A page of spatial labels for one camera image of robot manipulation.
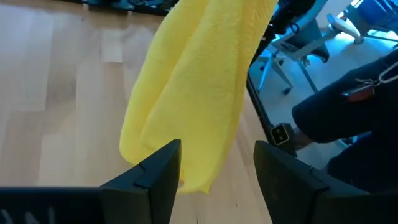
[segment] office chair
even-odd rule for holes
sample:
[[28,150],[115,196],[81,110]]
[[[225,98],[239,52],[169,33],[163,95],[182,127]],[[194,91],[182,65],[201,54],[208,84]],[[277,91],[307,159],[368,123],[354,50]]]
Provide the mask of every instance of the office chair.
[[361,38],[354,27],[349,26],[345,21],[332,16],[331,14],[327,15],[331,26],[328,28],[326,34],[322,34],[315,18],[322,10],[326,2],[327,0],[316,0],[315,4],[306,13],[306,15],[294,21],[295,24],[287,29],[285,35],[280,36],[271,43],[272,46],[277,49],[277,51],[273,54],[259,57],[258,60],[264,62],[264,66],[261,67],[262,77],[257,88],[258,92],[261,91],[264,85],[266,74],[271,67],[286,82],[286,84],[288,84],[289,87],[283,91],[285,95],[288,94],[293,88],[292,82],[287,78],[287,75],[281,67],[283,64],[283,59],[277,56],[279,52],[282,52],[288,58],[291,58],[293,61],[297,62],[305,78],[310,84],[311,89],[314,92],[317,92],[318,89],[316,88],[310,77],[310,74],[305,68],[309,64],[307,56],[314,55],[320,58],[323,63],[326,63],[330,56],[325,45],[327,40],[334,38],[340,32],[345,32],[353,36],[356,40]]

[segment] yellow towel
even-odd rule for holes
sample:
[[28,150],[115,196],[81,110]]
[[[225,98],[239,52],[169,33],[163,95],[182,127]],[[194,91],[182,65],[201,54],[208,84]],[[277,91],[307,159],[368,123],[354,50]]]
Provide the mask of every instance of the yellow towel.
[[208,192],[243,104],[247,70],[277,0],[180,0],[131,93],[120,151],[137,164],[182,140],[180,192]]

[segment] wooden floor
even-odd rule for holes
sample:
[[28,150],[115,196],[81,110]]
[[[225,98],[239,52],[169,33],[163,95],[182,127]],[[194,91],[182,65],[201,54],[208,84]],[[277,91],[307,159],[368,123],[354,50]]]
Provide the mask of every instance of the wooden floor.
[[[162,18],[0,0],[0,185],[96,186],[131,167],[118,150],[126,102]],[[172,223],[271,223],[252,152],[250,97],[211,194],[179,195]]]

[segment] black panel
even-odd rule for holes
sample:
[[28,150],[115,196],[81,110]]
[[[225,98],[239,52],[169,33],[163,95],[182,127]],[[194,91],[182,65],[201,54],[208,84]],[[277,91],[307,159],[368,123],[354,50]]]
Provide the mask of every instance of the black panel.
[[396,224],[397,194],[339,196],[325,192],[318,197],[314,224]]
[[328,186],[311,176],[310,166],[264,141],[256,142],[254,164],[273,223],[306,223],[317,192]]
[[99,188],[0,188],[0,223],[104,223]]
[[169,223],[180,147],[172,141],[101,187],[0,187],[0,223]]

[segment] chair wheel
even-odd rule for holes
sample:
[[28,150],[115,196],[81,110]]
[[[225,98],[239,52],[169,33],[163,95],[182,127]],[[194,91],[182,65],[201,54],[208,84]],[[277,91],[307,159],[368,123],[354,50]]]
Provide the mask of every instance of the chair wheel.
[[365,39],[363,37],[360,37],[359,39],[354,40],[354,44],[359,45],[359,44],[362,44],[364,41],[365,41]]
[[284,89],[282,92],[284,95],[288,95],[290,93],[290,91],[292,91],[292,89],[289,87],[289,88]]

